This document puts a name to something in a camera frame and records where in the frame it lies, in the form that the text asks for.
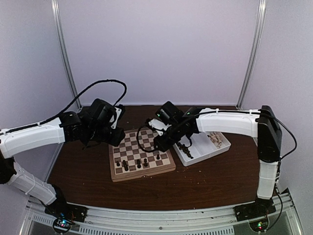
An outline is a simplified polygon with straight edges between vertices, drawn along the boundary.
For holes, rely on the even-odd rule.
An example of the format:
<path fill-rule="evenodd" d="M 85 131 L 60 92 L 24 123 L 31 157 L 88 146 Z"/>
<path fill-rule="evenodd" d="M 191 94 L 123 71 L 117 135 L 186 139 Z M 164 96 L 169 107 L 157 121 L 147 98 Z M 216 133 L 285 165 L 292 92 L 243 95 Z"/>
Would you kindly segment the dark chess bishop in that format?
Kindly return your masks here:
<path fill-rule="evenodd" d="M 187 155 L 188 158 L 193 159 L 193 157 L 192 157 L 192 155 L 191 155 L 189 149 L 185 149 L 185 150 L 184 150 L 184 153 Z"/>

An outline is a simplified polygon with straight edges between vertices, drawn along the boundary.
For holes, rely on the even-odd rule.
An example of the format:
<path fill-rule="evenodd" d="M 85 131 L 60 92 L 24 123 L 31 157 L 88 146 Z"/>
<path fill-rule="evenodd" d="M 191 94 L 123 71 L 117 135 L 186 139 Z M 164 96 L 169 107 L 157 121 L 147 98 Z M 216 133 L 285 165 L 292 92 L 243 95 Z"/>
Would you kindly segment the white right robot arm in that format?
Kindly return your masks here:
<path fill-rule="evenodd" d="M 225 135 L 257 139 L 260 163 L 256 202 L 251 212 L 261 216 L 269 209 L 281 161 L 281 126 L 269 106 L 250 110 L 191 107 L 180 110 L 166 102 L 148 126 L 157 132 L 154 147 L 165 152 L 173 147 L 184 166 L 216 156 L 230 148 Z"/>

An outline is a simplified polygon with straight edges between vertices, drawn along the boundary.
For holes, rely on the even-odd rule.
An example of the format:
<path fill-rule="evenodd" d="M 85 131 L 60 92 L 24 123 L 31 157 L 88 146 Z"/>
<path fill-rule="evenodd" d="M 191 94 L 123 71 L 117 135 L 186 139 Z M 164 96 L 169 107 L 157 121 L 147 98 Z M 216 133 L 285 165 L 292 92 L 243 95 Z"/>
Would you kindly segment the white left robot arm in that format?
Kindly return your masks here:
<path fill-rule="evenodd" d="M 27 195 L 40 200 L 59 216 L 70 213 L 62 191 L 44 182 L 31 173 L 32 160 L 39 160 L 39 154 L 53 145 L 80 141 L 85 148 L 91 142 L 118 146 L 125 137 L 124 130 L 117 126 L 125 112 L 123 105 L 111 105 L 96 99 L 92 105 L 80 112 L 62 112 L 52 120 L 3 129 L 0 132 L 0 182 L 11 185 Z"/>

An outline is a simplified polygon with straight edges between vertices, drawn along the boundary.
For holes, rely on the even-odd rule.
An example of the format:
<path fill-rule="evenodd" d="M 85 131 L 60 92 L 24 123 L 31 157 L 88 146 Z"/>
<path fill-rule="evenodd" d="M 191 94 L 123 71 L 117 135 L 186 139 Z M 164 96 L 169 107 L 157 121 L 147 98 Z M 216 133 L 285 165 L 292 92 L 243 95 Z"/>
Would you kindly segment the dark chess knight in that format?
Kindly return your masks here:
<path fill-rule="evenodd" d="M 180 142 L 177 143 L 177 146 L 180 150 L 188 150 L 188 147 L 185 144 L 181 144 Z"/>

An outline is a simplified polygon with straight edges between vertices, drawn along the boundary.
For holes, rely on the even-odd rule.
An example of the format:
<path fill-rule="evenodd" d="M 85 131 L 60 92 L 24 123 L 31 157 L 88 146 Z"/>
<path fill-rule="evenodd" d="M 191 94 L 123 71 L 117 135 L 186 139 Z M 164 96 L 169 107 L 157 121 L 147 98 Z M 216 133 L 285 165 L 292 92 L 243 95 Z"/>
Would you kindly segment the pile of white chess pieces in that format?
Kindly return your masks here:
<path fill-rule="evenodd" d="M 210 138 L 210 140 L 213 142 L 213 144 L 217 147 L 217 148 L 221 148 L 223 140 L 221 138 L 221 136 L 216 133 L 216 132 L 211 132 L 208 137 Z"/>

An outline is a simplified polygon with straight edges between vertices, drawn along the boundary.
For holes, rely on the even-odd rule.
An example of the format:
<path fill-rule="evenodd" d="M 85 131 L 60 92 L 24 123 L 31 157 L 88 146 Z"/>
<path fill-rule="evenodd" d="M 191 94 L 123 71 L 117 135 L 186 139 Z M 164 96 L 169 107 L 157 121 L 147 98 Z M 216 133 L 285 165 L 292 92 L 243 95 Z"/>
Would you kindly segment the wooden chess board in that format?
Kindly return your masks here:
<path fill-rule="evenodd" d="M 157 132 L 153 132 L 148 128 L 140 130 L 139 136 L 137 136 L 137 130 L 129 130 L 125 132 L 125 138 L 122 140 L 118 147 L 112 145 L 109 146 L 109 160 L 111 179 L 113 182 L 126 181 L 141 177 L 153 176 L 156 174 L 166 173 L 174 171 L 176 164 L 172 157 L 171 151 L 166 152 L 155 151 L 153 153 L 147 153 L 139 148 L 140 144 L 145 149 L 152 149 L 154 143 L 154 137 L 157 136 Z M 157 160 L 157 154 L 161 154 L 161 159 Z M 149 167 L 144 168 L 144 159 L 147 158 Z M 141 168 L 137 168 L 136 160 L 141 160 Z M 125 171 L 123 160 L 127 162 L 128 171 Z M 120 162 L 120 166 L 116 166 L 116 161 Z"/>

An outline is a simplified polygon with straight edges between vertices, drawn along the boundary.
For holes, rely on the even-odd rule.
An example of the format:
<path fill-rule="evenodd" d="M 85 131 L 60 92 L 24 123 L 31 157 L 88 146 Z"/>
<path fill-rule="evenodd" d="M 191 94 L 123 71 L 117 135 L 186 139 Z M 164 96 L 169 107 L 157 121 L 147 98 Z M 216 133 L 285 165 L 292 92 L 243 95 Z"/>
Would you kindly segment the white plastic divided tray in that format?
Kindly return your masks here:
<path fill-rule="evenodd" d="M 223 135 L 223 133 L 216 132 L 221 136 L 223 140 L 221 148 L 217 148 L 213 144 L 213 142 L 210 140 L 210 138 L 208 137 L 210 133 L 211 132 L 208 132 L 208 133 L 201 132 L 199 134 L 193 134 L 191 136 L 190 139 L 192 141 L 192 145 L 188 149 L 193 159 L 188 158 L 187 155 L 184 153 L 184 151 L 178 148 L 177 144 L 173 145 L 175 152 L 177 153 L 179 159 L 181 160 L 184 166 L 190 166 L 192 164 L 199 163 L 211 157 L 222 154 L 230 149 L 231 143 Z M 187 147 L 190 145 L 190 142 L 187 137 L 181 138 L 179 142 L 181 144 L 185 144 Z"/>

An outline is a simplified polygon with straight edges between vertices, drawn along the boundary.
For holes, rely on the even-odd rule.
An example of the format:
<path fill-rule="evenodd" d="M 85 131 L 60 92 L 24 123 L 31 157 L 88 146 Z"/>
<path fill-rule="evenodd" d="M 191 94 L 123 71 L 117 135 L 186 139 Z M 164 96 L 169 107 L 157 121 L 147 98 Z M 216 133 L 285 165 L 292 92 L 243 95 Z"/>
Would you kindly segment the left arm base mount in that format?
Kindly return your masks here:
<path fill-rule="evenodd" d="M 53 215 L 58 219 L 65 219 L 67 221 L 84 222 L 88 209 L 84 206 L 69 204 L 62 192 L 62 190 L 52 185 L 56 192 L 56 200 L 50 205 L 44 205 L 45 213 Z"/>

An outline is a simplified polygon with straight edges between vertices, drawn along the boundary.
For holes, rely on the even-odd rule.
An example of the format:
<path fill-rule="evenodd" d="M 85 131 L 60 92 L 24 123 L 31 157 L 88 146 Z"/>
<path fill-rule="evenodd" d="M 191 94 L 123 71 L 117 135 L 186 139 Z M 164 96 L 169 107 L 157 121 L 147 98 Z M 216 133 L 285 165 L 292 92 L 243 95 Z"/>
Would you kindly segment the aluminium front rail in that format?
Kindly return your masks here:
<path fill-rule="evenodd" d="M 266 233 L 250 227 L 259 217 L 238 221 L 235 206 L 178 211 L 128 211 L 85 206 L 84 222 L 75 222 L 65 235 L 303 235 L 299 217 L 289 193 L 281 194 L 283 210 Z M 41 203 L 30 197 L 18 235 L 58 235 L 55 218 L 45 214 Z"/>

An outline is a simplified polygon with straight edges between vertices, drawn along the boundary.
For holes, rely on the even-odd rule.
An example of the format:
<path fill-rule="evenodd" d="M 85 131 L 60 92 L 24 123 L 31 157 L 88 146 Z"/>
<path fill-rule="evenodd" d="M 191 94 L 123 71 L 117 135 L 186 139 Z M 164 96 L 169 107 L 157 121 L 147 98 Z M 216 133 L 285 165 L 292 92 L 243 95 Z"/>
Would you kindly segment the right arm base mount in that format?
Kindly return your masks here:
<path fill-rule="evenodd" d="M 256 197 L 256 199 L 251 203 L 235 206 L 234 212 L 236 219 L 239 222 L 274 213 L 276 212 L 276 207 L 272 197 L 270 199 L 261 199 Z"/>

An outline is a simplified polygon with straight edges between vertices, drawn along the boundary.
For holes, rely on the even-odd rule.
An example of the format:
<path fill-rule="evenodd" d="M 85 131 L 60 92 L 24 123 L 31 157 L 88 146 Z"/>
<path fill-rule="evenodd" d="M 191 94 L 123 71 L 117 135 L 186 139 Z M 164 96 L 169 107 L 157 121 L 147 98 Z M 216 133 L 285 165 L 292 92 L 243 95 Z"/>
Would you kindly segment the left aluminium frame post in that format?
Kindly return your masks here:
<path fill-rule="evenodd" d="M 76 85 L 74 83 L 70 63 L 69 63 L 69 57 L 67 53 L 67 48 L 66 48 L 66 42 L 64 38 L 64 32 L 62 28 L 62 22 L 61 22 L 61 14 L 60 14 L 60 8 L 59 8 L 59 1 L 58 0 L 51 0 L 51 6 L 52 6 L 52 13 L 56 25 L 56 30 L 57 30 L 57 36 L 58 36 L 58 41 L 59 41 L 59 46 L 61 50 L 61 56 L 66 72 L 66 77 L 67 81 L 69 83 L 70 91 L 75 98 L 78 95 Z"/>

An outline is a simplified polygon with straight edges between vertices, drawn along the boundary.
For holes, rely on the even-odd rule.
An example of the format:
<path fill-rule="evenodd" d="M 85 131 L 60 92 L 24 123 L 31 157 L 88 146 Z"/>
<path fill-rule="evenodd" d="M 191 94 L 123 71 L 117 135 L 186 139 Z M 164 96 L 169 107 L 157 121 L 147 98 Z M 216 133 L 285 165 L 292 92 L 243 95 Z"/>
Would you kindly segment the aluminium frame post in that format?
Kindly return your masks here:
<path fill-rule="evenodd" d="M 70 91 L 75 98 L 78 95 L 76 85 L 74 83 L 70 63 L 69 63 L 69 57 L 67 53 L 67 48 L 66 48 L 66 42 L 64 38 L 64 32 L 62 28 L 62 22 L 61 22 L 61 14 L 60 14 L 60 8 L 59 8 L 59 1 L 58 0 L 51 0 L 51 6 L 52 6 L 52 13 L 56 25 L 56 30 L 57 30 L 57 36 L 58 36 L 58 41 L 59 41 L 59 46 L 61 50 L 61 56 L 66 72 L 66 77 L 67 81 L 69 83 Z"/>
<path fill-rule="evenodd" d="M 266 7 L 267 7 L 267 1 L 259 0 L 259 6 L 258 6 L 257 17 L 256 17 L 256 24 L 255 24 L 255 30 L 254 30 L 253 40 L 252 40 L 250 56 L 249 56 L 249 60 L 248 60 L 248 64 L 247 64 L 247 68 L 245 72 L 244 82 L 243 82 L 241 92 L 240 92 L 240 95 L 236 104 L 236 107 L 239 110 L 243 108 L 244 98 L 246 96 L 249 82 L 252 77 L 252 73 L 253 73 L 256 57 L 257 57 L 257 51 L 260 45 L 263 28 L 264 28 Z"/>

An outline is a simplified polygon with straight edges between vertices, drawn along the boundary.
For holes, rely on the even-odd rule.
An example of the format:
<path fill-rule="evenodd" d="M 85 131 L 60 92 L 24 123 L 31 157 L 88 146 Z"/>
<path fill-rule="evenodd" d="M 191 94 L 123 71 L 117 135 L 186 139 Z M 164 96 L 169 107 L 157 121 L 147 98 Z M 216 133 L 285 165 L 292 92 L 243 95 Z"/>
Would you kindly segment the right aluminium frame post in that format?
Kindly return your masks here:
<path fill-rule="evenodd" d="M 259 6 L 258 6 L 257 17 L 256 17 L 256 24 L 255 24 L 255 30 L 254 30 L 253 40 L 252 40 L 250 56 L 249 56 L 249 60 L 248 60 L 248 64 L 247 64 L 247 68 L 245 72 L 244 82 L 243 82 L 241 92 L 240 92 L 240 95 L 236 104 L 236 107 L 239 110 L 243 108 L 244 98 L 246 96 L 249 82 L 252 77 L 252 73 L 253 73 L 256 57 L 257 57 L 257 51 L 260 45 L 263 28 L 264 28 L 266 7 L 267 7 L 267 1 L 259 0 Z"/>

